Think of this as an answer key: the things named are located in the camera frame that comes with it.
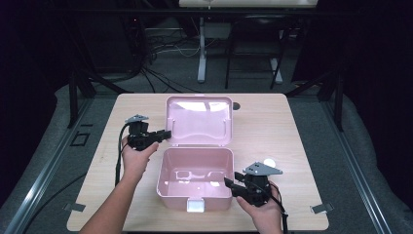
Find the white stand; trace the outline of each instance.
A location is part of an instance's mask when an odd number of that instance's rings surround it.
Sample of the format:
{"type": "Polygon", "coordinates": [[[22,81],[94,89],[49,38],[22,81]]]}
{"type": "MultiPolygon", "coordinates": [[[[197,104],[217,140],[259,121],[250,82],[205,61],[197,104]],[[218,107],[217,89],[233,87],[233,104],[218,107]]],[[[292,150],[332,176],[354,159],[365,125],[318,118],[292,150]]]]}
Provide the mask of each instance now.
{"type": "MultiPolygon", "coordinates": [[[[277,64],[278,64],[277,59],[276,58],[271,58],[270,62],[271,62],[271,67],[273,68],[273,70],[275,70],[277,68],[277,64]]],[[[280,69],[279,69],[279,72],[277,73],[276,84],[277,85],[282,84],[282,74],[280,73],[280,69]]]]}

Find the hand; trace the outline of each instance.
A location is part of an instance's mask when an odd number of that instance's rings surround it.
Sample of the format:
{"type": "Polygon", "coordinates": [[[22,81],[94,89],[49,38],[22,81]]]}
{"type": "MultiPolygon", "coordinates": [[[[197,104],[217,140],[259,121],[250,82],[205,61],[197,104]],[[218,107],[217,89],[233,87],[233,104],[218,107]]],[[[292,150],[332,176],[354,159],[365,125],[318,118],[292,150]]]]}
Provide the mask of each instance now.
{"type": "MultiPolygon", "coordinates": [[[[271,192],[275,198],[279,197],[276,186],[270,181],[271,192]]],[[[278,234],[282,233],[282,212],[279,205],[270,198],[268,203],[261,207],[255,207],[250,205],[243,197],[237,197],[237,202],[241,208],[247,212],[254,222],[255,227],[261,234],[278,234]]]]}
{"type": "Polygon", "coordinates": [[[154,142],[146,149],[137,151],[128,145],[128,137],[126,136],[122,139],[122,145],[125,146],[122,151],[124,159],[124,175],[122,178],[133,179],[134,182],[138,183],[146,170],[149,157],[157,151],[159,143],[154,142]]]}

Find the box latch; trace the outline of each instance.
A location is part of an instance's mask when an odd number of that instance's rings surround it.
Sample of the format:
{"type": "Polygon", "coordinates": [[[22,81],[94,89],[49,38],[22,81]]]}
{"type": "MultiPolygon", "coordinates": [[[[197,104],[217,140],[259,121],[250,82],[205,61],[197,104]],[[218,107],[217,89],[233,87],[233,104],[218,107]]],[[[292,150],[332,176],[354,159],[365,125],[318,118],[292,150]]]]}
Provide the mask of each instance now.
{"type": "Polygon", "coordinates": [[[203,213],[206,209],[206,203],[203,198],[188,198],[186,202],[186,212],[203,213]]]}

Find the forearm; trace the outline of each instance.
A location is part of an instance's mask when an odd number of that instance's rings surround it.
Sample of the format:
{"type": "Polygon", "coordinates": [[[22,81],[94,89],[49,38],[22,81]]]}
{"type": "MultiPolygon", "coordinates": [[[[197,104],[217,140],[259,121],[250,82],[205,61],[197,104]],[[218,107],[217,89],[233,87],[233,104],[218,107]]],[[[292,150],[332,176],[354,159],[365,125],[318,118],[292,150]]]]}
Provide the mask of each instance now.
{"type": "Polygon", "coordinates": [[[80,233],[121,233],[137,181],[122,178],[80,233]]]}

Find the table top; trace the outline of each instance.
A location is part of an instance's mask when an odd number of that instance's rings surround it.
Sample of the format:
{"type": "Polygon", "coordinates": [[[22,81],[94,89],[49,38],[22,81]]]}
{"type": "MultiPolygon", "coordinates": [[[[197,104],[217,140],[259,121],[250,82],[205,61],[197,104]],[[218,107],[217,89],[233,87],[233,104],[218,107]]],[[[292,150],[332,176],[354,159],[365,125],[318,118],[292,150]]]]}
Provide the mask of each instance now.
{"type": "MultiPolygon", "coordinates": [[[[125,120],[135,114],[149,117],[149,132],[166,126],[168,94],[125,94],[118,96],[76,203],[85,205],[72,211],[67,228],[78,231],[97,211],[114,188],[119,133],[125,120]]],[[[233,138],[226,145],[234,153],[234,170],[242,172],[250,164],[272,158],[282,175],[270,175],[280,188],[282,203],[289,214],[288,229],[325,230],[326,214],[314,214],[311,206],[321,204],[310,165],[298,134],[288,101],[281,94],[225,94],[241,108],[233,112],[233,138]]],[[[166,141],[148,164],[136,187],[125,231],[256,231],[250,216],[233,199],[226,211],[186,213],[168,209],[156,186],[163,154],[171,147],[166,141]]]]}
{"type": "Polygon", "coordinates": [[[315,8],[319,0],[179,0],[180,7],[315,8]]]}

